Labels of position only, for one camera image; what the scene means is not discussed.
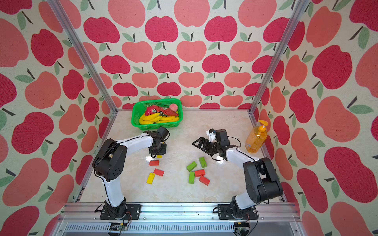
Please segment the red block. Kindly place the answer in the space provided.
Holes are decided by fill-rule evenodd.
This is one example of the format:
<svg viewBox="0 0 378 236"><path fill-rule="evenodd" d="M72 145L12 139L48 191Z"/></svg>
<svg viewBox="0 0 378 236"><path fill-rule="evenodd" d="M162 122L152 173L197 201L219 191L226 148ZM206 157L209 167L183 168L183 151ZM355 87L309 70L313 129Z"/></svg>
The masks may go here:
<svg viewBox="0 0 378 236"><path fill-rule="evenodd" d="M155 175L157 176L160 176L160 177L163 177L164 175L164 171L163 170L160 170L160 169L154 169L154 172L153 172Z"/></svg>
<svg viewBox="0 0 378 236"><path fill-rule="evenodd" d="M150 166L159 166L159 160L151 160L151 161L149 162L149 165L150 165Z"/></svg>
<svg viewBox="0 0 378 236"><path fill-rule="evenodd" d="M210 184L210 180L206 178L205 176L200 176L199 181L206 186Z"/></svg>
<svg viewBox="0 0 378 236"><path fill-rule="evenodd" d="M196 178L197 178L197 177L204 176L204 175L206 175L206 172L205 172L204 169L201 169L201 170L197 170L197 171L195 171L195 177L196 177Z"/></svg>

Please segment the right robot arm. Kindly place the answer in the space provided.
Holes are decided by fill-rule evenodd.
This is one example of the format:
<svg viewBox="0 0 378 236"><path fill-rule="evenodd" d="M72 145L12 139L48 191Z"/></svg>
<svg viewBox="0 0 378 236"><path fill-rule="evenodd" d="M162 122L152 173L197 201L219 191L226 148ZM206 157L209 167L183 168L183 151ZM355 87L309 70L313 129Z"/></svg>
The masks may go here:
<svg viewBox="0 0 378 236"><path fill-rule="evenodd" d="M283 194L282 184L273 167L271 159L255 159L232 145L225 129L210 129L208 138L200 137L192 145L209 156L218 154L224 160L243 169L246 191L234 196L230 202L232 214L241 217L252 207Z"/></svg>

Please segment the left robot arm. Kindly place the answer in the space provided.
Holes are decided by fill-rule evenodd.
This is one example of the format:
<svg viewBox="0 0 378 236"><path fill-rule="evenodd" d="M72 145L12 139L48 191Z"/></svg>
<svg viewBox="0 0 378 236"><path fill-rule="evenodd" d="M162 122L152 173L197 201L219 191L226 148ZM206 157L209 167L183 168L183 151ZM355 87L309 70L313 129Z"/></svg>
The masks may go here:
<svg viewBox="0 0 378 236"><path fill-rule="evenodd" d="M96 177L102 179L107 200L107 206L117 217L123 217L127 212L126 199L121 190L120 175L123 172L126 157L141 149L148 148L152 158L166 153L165 141L169 131L159 127L156 131L145 131L142 134L115 141L107 139L94 158L92 167Z"/></svg>

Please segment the green block right upper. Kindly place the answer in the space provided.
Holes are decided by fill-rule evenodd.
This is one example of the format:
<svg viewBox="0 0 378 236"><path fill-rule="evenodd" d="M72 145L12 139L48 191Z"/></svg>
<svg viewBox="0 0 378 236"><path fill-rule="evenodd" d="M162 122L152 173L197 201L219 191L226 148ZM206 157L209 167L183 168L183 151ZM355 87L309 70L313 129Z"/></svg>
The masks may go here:
<svg viewBox="0 0 378 236"><path fill-rule="evenodd" d="M200 162L200 165L201 165L202 169L207 167L207 162L205 160L205 157L200 157L199 158L199 162Z"/></svg>

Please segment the green block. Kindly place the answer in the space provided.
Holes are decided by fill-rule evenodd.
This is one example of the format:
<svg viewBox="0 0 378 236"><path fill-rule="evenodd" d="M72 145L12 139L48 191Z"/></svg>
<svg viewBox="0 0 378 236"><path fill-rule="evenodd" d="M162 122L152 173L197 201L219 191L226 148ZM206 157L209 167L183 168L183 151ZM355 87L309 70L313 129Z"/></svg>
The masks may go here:
<svg viewBox="0 0 378 236"><path fill-rule="evenodd" d="M190 172L188 183L189 184L194 184L194 182L195 182L195 173L194 172Z"/></svg>
<svg viewBox="0 0 378 236"><path fill-rule="evenodd" d="M197 167L197 163L195 161L193 161L191 164L189 164L186 168L189 172L191 172L192 170L194 170L195 168Z"/></svg>
<svg viewBox="0 0 378 236"><path fill-rule="evenodd" d="M199 158L199 162L200 162L200 165L201 165L202 169L207 167L207 162L205 160L205 157L200 157Z"/></svg>

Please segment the green block left upper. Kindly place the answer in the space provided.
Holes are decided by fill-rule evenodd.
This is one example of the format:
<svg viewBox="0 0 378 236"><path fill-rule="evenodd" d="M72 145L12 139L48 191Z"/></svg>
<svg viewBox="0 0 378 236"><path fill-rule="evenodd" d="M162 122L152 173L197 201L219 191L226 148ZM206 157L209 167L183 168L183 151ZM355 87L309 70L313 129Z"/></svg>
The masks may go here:
<svg viewBox="0 0 378 236"><path fill-rule="evenodd" d="M193 161L191 164L189 164L186 168L189 172L191 172L192 170L194 170L195 168L197 167L197 163L195 161Z"/></svg>

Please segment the green block lower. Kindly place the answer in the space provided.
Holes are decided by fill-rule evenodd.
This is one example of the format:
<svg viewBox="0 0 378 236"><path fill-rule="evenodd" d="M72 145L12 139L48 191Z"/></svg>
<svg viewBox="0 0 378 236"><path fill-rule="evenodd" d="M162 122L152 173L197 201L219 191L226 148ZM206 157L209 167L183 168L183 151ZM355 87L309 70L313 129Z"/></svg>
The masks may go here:
<svg viewBox="0 0 378 236"><path fill-rule="evenodd" d="M195 182L195 173L194 172L190 172L188 183L189 184L194 184L194 182Z"/></svg>

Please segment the green plastic basket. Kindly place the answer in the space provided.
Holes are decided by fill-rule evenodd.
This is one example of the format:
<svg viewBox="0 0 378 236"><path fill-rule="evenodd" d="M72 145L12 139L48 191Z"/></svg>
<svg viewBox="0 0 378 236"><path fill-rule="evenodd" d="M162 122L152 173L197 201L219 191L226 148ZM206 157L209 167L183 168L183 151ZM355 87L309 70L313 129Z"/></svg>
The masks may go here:
<svg viewBox="0 0 378 236"><path fill-rule="evenodd" d="M131 124L141 130L177 127L183 120L182 103L176 98L141 101L134 105Z"/></svg>

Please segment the red snack bag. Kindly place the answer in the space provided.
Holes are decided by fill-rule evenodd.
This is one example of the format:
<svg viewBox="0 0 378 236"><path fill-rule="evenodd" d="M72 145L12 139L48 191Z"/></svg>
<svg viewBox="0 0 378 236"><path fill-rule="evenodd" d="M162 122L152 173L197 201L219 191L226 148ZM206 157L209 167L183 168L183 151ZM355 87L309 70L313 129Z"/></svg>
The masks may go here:
<svg viewBox="0 0 378 236"><path fill-rule="evenodd" d="M160 114L164 117L177 117L178 116L178 114L175 111L173 111L171 108L160 107L157 105L152 105L152 106L147 107L145 116L150 116L153 114Z"/></svg>

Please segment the pink peach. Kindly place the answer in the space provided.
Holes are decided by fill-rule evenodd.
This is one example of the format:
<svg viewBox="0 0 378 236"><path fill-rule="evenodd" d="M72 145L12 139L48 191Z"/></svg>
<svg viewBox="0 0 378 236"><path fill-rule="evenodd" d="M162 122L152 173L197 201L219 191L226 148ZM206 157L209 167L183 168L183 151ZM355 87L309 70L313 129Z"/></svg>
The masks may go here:
<svg viewBox="0 0 378 236"><path fill-rule="evenodd" d="M178 105L177 104L170 104L169 105L169 108L173 111L173 112L177 112L178 111Z"/></svg>

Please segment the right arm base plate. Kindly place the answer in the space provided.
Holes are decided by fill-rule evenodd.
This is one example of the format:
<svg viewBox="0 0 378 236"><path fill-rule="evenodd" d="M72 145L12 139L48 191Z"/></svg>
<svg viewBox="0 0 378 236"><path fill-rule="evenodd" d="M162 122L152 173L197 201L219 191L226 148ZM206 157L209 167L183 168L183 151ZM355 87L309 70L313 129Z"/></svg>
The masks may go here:
<svg viewBox="0 0 378 236"><path fill-rule="evenodd" d="M237 205L218 204L213 209L218 214L219 220L257 220L258 212L254 207L239 209Z"/></svg>

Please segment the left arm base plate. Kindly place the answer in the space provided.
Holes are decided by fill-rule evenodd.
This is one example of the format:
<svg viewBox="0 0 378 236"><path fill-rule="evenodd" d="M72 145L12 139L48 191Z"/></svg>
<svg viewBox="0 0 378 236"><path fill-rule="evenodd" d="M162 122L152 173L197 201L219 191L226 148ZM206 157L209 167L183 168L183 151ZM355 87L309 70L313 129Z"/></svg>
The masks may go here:
<svg viewBox="0 0 378 236"><path fill-rule="evenodd" d="M105 203L102 210L100 210L101 220L138 220L141 213L142 205L126 204L118 207L113 207Z"/></svg>

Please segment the left aluminium post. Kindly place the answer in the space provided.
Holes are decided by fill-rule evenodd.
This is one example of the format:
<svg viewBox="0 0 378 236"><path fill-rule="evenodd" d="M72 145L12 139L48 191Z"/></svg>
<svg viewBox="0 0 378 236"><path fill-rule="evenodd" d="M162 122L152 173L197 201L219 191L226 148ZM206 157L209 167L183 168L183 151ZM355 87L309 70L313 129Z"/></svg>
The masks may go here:
<svg viewBox="0 0 378 236"><path fill-rule="evenodd" d="M115 106L113 99L111 98L102 78L100 77L99 73L97 72L94 64L86 51L83 43L81 42L80 38L78 37L75 28L73 27L72 23L69 20L68 15L64 11L64 8L60 1L47 1L52 8L55 16L57 17L58 21L60 22L61 26L63 27L65 33L67 34L68 38L71 40L78 56L82 60L83 64L85 65L87 71L92 76L95 84L97 85L101 95L104 97L107 105L110 108L110 112L113 116L116 116L118 113L118 109Z"/></svg>

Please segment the aluminium post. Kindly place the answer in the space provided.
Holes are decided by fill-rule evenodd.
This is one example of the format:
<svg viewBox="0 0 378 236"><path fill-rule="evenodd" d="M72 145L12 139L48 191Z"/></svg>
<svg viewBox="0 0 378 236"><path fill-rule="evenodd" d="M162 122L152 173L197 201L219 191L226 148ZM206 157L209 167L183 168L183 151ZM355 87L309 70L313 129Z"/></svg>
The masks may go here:
<svg viewBox="0 0 378 236"><path fill-rule="evenodd" d="M275 50L274 56L272 57L268 70L263 76L262 83L258 89L257 95L255 96L254 101L251 105L251 108L248 111L248 115L250 119L253 118L254 111L262 99L265 89L267 88L267 84L270 81L270 79L273 78L273 73L275 72L278 66L278 63L281 60L281 56L284 54L284 51L288 49L288 42L291 39L299 23L299 20L301 19L303 12L305 11L305 8L310 1L302 0L302 1L296 1L296 2L297 2L297 6L293 10L292 16L290 17L288 24L286 26L286 29L283 32L283 36L277 46L277 49Z"/></svg>
<svg viewBox="0 0 378 236"><path fill-rule="evenodd" d="M118 109L115 106L113 99L111 98L102 78L100 77L99 73L97 72L94 64L86 51L83 43L81 42L80 38L78 37L75 28L73 27L72 23L69 20L68 15L64 11L64 8L60 1L47 1L52 8L55 16L57 17L58 21L60 22L61 26L63 27L65 33L67 34L68 38L71 40L78 56L82 60L83 64L85 65L87 71L92 76L95 84L97 85L101 95L104 97L107 105L110 108L110 112L113 116L116 116L118 113Z"/></svg>

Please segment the right aluminium post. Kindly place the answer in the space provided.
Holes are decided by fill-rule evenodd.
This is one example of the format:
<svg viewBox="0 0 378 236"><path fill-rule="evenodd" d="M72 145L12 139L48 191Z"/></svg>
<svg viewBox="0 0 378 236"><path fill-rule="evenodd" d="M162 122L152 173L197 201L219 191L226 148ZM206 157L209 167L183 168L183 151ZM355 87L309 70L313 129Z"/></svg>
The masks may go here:
<svg viewBox="0 0 378 236"><path fill-rule="evenodd" d="M263 76L262 83L258 89L257 95L255 96L254 101L251 105L251 108L248 111L248 115L250 119L253 118L254 111L262 99L265 89L267 88L267 84L270 81L270 79L273 78L273 73L275 72L278 66L278 63L281 60L281 56L284 54L284 51L288 49L288 42L291 39L299 23L299 20L301 19L303 12L305 11L305 8L310 1L302 0L302 1L296 1L296 2L297 2L297 6L293 10L292 16L290 17L288 24L286 26L286 29L283 32L283 36L277 46L277 49L275 50L274 56L272 57L268 70Z"/></svg>

